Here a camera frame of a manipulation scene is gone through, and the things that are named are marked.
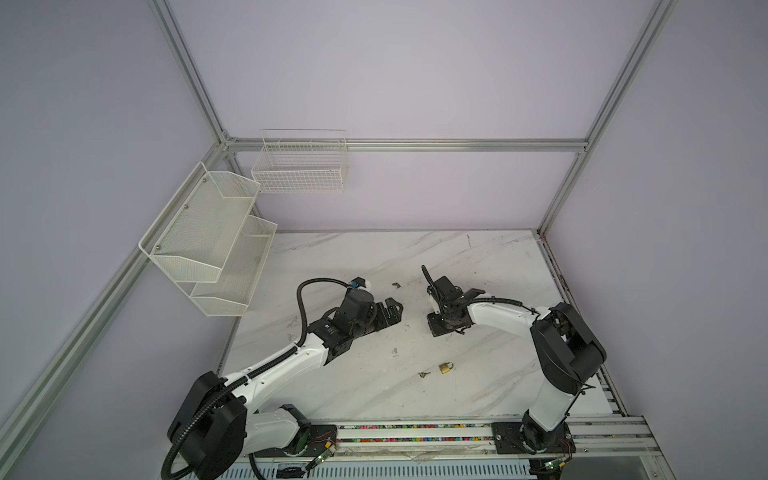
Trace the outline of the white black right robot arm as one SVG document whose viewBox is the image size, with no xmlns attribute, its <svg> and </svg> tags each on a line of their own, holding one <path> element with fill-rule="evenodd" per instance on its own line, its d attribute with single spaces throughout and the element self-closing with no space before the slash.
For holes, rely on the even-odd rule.
<svg viewBox="0 0 768 480">
<path fill-rule="evenodd" d="M 479 325 L 532 341 L 545 381 L 522 420 L 511 425 L 513 431 L 498 434 L 497 445 L 507 442 L 514 453 L 538 454 L 567 444 L 566 418 L 607 359 L 579 312 L 566 302 L 537 309 L 480 289 L 464 291 L 445 276 L 433 279 L 426 266 L 421 270 L 433 309 L 427 322 L 434 337 L 463 334 Z"/>
</svg>

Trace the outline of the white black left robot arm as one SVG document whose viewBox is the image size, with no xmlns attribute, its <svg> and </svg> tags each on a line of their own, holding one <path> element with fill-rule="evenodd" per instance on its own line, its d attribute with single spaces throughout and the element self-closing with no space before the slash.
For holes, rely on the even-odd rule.
<svg viewBox="0 0 768 480">
<path fill-rule="evenodd" d="M 302 323 L 299 339 L 241 371 L 200 375 L 171 422 L 171 447 L 161 466 L 163 479 L 189 474 L 216 479 L 239 457 L 269 449 L 302 452 L 311 428 L 297 408 L 272 412 L 263 405 L 288 384 L 346 353 L 352 343 L 401 322 L 404 307 L 374 299 L 364 287 L 349 284 L 340 306 Z"/>
</svg>

